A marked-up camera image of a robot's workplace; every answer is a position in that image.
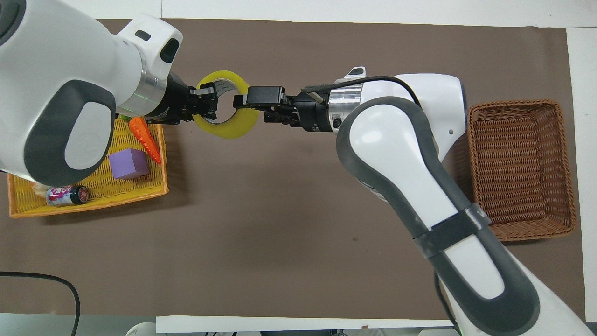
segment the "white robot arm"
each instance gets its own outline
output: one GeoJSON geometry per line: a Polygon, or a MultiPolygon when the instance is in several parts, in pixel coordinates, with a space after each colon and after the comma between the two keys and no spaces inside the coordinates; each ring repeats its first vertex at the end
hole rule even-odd
{"type": "Polygon", "coordinates": [[[593,335],[507,251],[442,167],[465,131],[457,78],[367,77],[357,67],[296,97],[250,87],[235,101],[264,110],[266,120],[337,133],[342,165],[402,219],[444,284],[462,335],[593,335]]]}
{"type": "Polygon", "coordinates": [[[0,0],[0,170],[73,184],[104,159],[116,113],[168,123],[208,114],[213,90],[170,73],[182,38],[147,15],[112,35],[61,1],[0,0]]]}

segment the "black cable on table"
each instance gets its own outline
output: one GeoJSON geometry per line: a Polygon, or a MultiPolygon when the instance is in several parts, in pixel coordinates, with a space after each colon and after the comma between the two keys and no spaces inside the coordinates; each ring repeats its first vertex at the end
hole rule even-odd
{"type": "Polygon", "coordinates": [[[77,327],[79,326],[79,318],[81,317],[81,302],[79,300],[79,294],[77,293],[75,287],[72,283],[68,282],[67,280],[62,279],[61,277],[51,276],[47,274],[41,273],[27,273],[27,272],[6,272],[0,271],[0,276],[4,277],[28,277],[34,279],[46,279],[52,280],[56,282],[60,282],[61,284],[67,286],[71,293],[73,293],[73,297],[75,298],[75,323],[73,324],[73,330],[70,333],[70,336],[75,336],[77,327]]]}
{"type": "Polygon", "coordinates": [[[452,322],[452,324],[454,325],[454,329],[456,330],[456,332],[458,332],[459,335],[462,335],[460,333],[460,329],[458,328],[458,323],[456,323],[456,319],[454,318],[454,315],[452,315],[450,307],[448,306],[448,302],[446,301],[444,294],[442,293],[442,289],[439,287],[439,276],[437,272],[433,272],[433,285],[435,287],[435,292],[438,294],[439,300],[441,301],[442,306],[444,306],[444,310],[446,311],[446,314],[450,319],[450,322],[452,322]]]}

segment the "wicker basket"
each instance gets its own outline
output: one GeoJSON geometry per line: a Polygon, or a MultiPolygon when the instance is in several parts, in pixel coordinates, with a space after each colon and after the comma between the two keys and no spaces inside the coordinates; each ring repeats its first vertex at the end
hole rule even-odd
{"type": "MultiPolygon", "coordinates": [[[[35,195],[29,181],[17,176],[8,175],[8,207],[10,217],[33,217],[58,215],[60,213],[81,212],[117,206],[135,201],[164,195],[168,192],[166,178],[166,144],[164,132],[160,125],[149,125],[149,131],[159,146],[162,164],[158,165],[148,159],[149,174],[135,179],[114,179],[108,159],[104,159],[100,167],[83,181],[77,183],[89,190],[90,200],[82,205],[52,207],[46,205],[45,199],[35,195]]],[[[133,136],[125,121],[117,119],[114,123],[112,144],[108,154],[123,149],[134,148],[144,150],[133,136]]]]}
{"type": "Polygon", "coordinates": [[[500,240],[572,232],[577,218],[558,103],[475,105],[469,111],[468,138],[475,201],[500,240]]]}

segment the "white paper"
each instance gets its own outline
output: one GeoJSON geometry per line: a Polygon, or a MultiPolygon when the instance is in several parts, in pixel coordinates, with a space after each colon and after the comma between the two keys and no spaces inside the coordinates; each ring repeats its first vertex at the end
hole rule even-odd
{"type": "Polygon", "coordinates": [[[163,17],[422,25],[595,27],[587,0],[163,0],[163,17]]]}
{"type": "Polygon", "coordinates": [[[158,333],[452,326],[448,320],[308,319],[296,317],[158,316],[158,333]]]}
{"type": "Polygon", "coordinates": [[[597,322],[597,28],[567,29],[583,237],[586,320],[597,322]]]}
{"type": "Polygon", "coordinates": [[[62,0],[94,19],[132,19],[139,13],[162,16],[161,0],[62,0]]]}

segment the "brown wicker basket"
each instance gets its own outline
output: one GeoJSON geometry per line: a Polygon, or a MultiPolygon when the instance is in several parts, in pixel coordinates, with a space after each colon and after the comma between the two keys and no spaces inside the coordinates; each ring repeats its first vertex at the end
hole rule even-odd
{"type": "Polygon", "coordinates": [[[468,138],[475,201],[500,240],[572,232],[577,218],[558,103],[475,105],[469,110],[468,138]]]}

